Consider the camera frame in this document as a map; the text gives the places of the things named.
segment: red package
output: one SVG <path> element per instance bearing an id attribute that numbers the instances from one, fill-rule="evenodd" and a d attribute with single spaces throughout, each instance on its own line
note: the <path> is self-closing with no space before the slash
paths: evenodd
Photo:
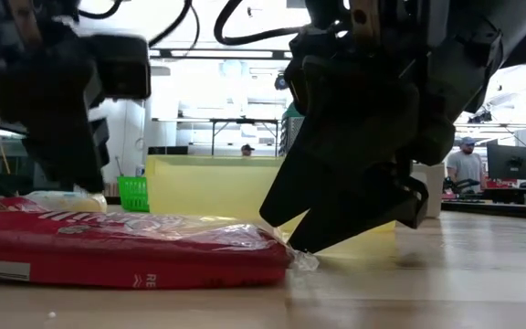
<path id="1" fill-rule="evenodd" d="M 234 223 L 148 214 L 0 211 L 0 279 L 131 289 L 282 281 L 291 261 L 289 249 L 262 228 Z"/>

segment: wooden table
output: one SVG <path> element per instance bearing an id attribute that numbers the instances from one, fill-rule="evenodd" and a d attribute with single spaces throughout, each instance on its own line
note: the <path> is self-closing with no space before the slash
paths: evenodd
<path id="1" fill-rule="evenodd" d="M 444 213 L 285 287 L 112 292 L 0 283 L 0 329 L 526 329 L 526 219 Z M 56 317 L 49 318 L 50 312 Z"/>

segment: gray t-shirt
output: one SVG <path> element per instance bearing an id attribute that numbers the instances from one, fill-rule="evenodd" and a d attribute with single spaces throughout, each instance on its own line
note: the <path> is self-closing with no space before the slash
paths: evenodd
<path id="1" fill-rule="evenodd" d="M 474 179 L 482 181 L 482 158 L 479 154 L 465 154 L 461 151 L 451 154 L 447 158 L 447 168 L 456 169 L 458 181 L 464 179 Z M 471 187 L 474 192 L 480 192 L 480 186 Z"/>

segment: cap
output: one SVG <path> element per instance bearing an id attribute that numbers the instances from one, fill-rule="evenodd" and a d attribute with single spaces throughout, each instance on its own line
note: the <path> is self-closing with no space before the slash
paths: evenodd
<path id="1" fill-rule="evenodd" d="M 474 138 L 472 137 L 464 137 L 462 138 L 462 145 L 473 145 L 475 144 L 476 141 L 474 140 Z"/>
<path id="2" fill-rule="evenodd" d="M 251 145 L 245 144 L 245 145 L 241 146 L 241 151 L 255 151 L 255 149 L 252 148 Z"/>

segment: yellow container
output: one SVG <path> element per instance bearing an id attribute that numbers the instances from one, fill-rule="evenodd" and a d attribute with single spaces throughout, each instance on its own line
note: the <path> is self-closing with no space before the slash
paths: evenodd
<path id="1" fill-rule="evenodd" d="M 151 155 L 145 166 L 150 211 L 262 222 L 258 211 L 283 158 Z M 287 235 L 301 220 L 280 229 Z M 372 232 L 392 232 L 391 222 Z"/>

